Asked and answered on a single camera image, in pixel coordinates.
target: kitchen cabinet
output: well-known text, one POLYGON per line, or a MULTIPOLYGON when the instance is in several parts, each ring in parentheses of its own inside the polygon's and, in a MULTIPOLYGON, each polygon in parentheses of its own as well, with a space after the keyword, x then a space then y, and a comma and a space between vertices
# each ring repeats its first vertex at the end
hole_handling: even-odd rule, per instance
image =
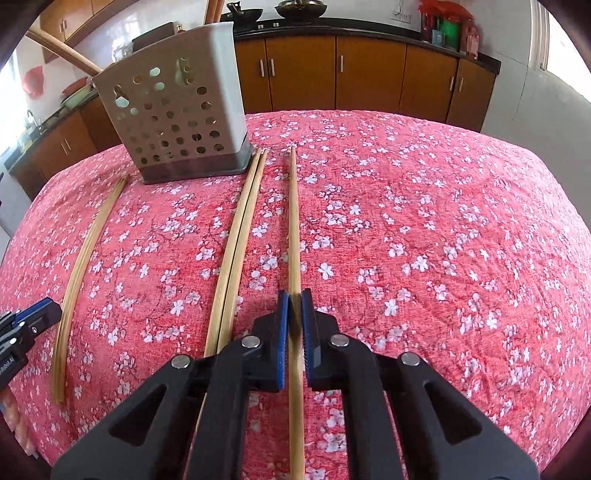
POLYGON ((92 0, 92 13, 96 15, 99 10, 102 10, 107 5, 110 5, 115 0, 92 0))
POLYGON ((99 97, 82 106, 80 115, 95 146, 96 153, 122 143, 99 97))
POLYGON ((61 0, 64 2, 64 33, 66 39, 92 17, 92 0, 61 0))
POLYGON ((447 123, 479 132, 488 110, 495 75, 467 60, 460 60, 447 123))
POLYGON ((408 46, 398 112, 445 123, 458 61, 426 48, 408 46))
POLYGON ((273 108, 265 40, 236 42, 235 50, 244 112, 271 112, 273 108))
POLYGON ((335 108, 335 37, 267 38, 273 111, 335 108))
POLYGON ((336 39, 336 108, 398 112, 407 46, 365 37, 336 39))
POLYGON ((59 171, 96 153, 80 112, 72 112, 31 152, 31 161, 49 180, 59 171))

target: window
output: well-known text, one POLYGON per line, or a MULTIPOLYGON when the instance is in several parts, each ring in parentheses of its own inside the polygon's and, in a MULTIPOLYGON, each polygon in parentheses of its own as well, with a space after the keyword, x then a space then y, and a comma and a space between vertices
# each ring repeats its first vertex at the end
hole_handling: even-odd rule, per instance
POLYGON ((17 54, 13 53, 0 70, 0 99, 6 115, 0 115, 0 154, 16 146, 25 127, 27 100, 18 74, 17 54))
POLYGON ((557 20, 532 0, 530 68, 547 70, 591 102, 591 72, 557 20))

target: chopstick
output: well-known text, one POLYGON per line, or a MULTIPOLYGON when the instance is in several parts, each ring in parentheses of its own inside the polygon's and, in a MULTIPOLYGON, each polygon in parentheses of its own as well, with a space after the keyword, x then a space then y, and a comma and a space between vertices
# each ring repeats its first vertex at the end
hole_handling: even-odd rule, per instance
POLYGON ((246 176, 246 180, 242 186, 240 199, 236 205, 236 213, 234 213, 234 220, 232 221, 230 235, 228 236, 228 241, 226 243, 222 266, 220 267, 220 274, 217 278, 216 292, 213 296, 212 313, 209 317, 209 327, 207 328, 207 340, 205 341, 205 352, 203 353, 203 356, 211 356, 217 353, 217 342, 220 335, 223 308, 228 290, 230 272, 232 271, 234 255, 236 252, 236 244, 238 243, 238 236, 244 220, 246 203, 248 202, 249 196, 251 194, 252 183, 255 178, 256 168, 259 164, 260 157, 261 149, 259 148, 251 161, 248 175, 246 176))
POLYGON ((226 298, 223 306, 222 321, 220 324, 220 333, 217 340, 217 352, 230 342, 232 338, 232 328, 234 326, 234 311, 236 309, 236 297, 238 296, 238 288, 240 287, 240 279, 242 277, 242 266, 244 265, 244 255, 246 254, 246 245, 248 237, 251 233, 252 216, 255 212, 256 199, 258 197, 259 187, 261 185, 262 172, 267 162, 268 150, 264 150, 256 167, 256 173, 252 181, 252 187, 246 203, 244 217, 242 219, 242 226, 238 234, 238 241, 236 243, 236 251, 234 253, 234 260, 232 262, 232 271, 230 272, 230 279, 228 281, 228 290, 226 291, 226 298))
POLYGON ((301 339, 300 206, 296 148, 290 150, 289 294, 293 308, 288 339, 290 478, 304 480, 304 388, 301 339))
POLYGON ((99 213, 93 220, 90 230, 84 239, 84 243, 82 243, 82 248, 78 253, 70 280, 66 287, 66 293, 62 303, 61 321, 57 326, 56 339, 53 346, 53 358, 51 360, 50 396, 56 404, 63 403, 65 399, 64 389, 66 383, 68 343, 70 340, 70 331, 72 329, 74 307, 76 307, 76 300, 78 299, 80 286, 82 285, 82 280, 86 273, 90 256, 95 249, 100 233, 103 231, 107 218, 128 179, 129 174, 126 174, 119 179, 103 205, 100 207, 99 213))

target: wall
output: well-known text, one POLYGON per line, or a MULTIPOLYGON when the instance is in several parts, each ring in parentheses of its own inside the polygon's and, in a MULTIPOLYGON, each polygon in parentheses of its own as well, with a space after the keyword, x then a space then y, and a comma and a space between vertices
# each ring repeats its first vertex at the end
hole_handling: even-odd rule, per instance
MULTIPOLYGON (((262 20, 280 18, 275 6, 280 0, 242 0, 242 8, 262 8, 262 20)), ((397 2, 400 0, 324 0, 328 5, 327 17, 353 18, 398 25, 405 28, 420 27, 418 0, 402 0, 404 12, 411 14, 411 24, 391 20, 397 2)), ((118 13, 85 38, 76 50, 100 67, 113 61, 114 48, 131 42, 138 35, 167 22, 181 23, 185 30, 203 24, 206 0, 139 0, 139 2, 118 13)))
POLYGON ((28 107, 38 121, 43 121, 53 114, 60 106, 61 91, 85 75, 84 72, 61 58, 45 64, 43 49, 27 37, 23 37, 17 46, 17 63, 21 78, 33 67, 38 65, 43 67, 43 95, 36 100, 26 96, 28 107))

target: black countertop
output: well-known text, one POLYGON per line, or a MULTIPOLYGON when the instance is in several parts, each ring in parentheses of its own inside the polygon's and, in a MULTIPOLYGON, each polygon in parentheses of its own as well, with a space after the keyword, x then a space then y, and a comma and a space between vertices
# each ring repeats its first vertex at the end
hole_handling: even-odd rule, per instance
POLYGON ((236 41, 291 35, 357 35, 381 38, 427 48, 457 59, 465 59, 489 70, 495 75, 498 75, 501 71, 501 62, 483 53, 478 54, 478 60, 473 60, 458 52, 421 41, 420 34, 417 31, 365 20, 320 17, 310 23, 297 23, 285 19, 276 19, 257 22, 256 25, 249 29, 234 28, 234 39, 236 41))

